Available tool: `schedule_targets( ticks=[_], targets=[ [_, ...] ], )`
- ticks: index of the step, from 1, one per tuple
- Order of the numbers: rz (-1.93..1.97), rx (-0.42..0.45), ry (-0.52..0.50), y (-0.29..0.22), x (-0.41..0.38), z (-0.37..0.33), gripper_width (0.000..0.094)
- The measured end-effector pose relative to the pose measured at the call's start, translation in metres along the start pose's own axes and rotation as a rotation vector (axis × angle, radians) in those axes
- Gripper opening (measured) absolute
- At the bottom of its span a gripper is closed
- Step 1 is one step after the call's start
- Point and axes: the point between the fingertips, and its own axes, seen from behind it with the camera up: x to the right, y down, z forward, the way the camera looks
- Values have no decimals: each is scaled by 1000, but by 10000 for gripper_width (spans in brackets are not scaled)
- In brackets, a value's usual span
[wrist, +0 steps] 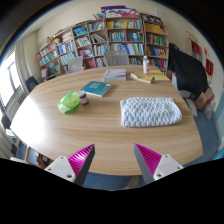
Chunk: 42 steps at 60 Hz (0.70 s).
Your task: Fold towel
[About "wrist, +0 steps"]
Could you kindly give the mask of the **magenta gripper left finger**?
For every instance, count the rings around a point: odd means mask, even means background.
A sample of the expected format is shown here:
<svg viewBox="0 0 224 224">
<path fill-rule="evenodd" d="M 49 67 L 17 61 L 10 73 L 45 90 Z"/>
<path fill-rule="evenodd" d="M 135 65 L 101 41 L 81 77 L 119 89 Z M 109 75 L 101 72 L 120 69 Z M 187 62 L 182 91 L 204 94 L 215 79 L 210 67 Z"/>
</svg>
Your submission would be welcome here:
<svg viewBox="0 0 224 224">
<path fill-rule="evenodd" d="M 72 155 L 59 156 L 45 171 L 59 176 L 69 182 L 82 186 L 95 155 L 95 145 L 91 144 Z"/>
</svg>

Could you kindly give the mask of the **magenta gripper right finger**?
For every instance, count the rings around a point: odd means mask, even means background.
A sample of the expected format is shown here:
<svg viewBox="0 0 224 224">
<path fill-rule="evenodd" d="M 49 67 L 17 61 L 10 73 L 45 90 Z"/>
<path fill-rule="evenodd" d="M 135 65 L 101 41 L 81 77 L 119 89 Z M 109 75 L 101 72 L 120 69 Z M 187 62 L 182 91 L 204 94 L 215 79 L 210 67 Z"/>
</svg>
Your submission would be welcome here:
<svg viewBox="0 0 224 224">
<path fill-rule="evenodd" d="M 134 154 L 145 184 L 157 181 L 183 168 L 170 155 L 160 155 L 140 144 L 134 145 Z"/>
</svg>

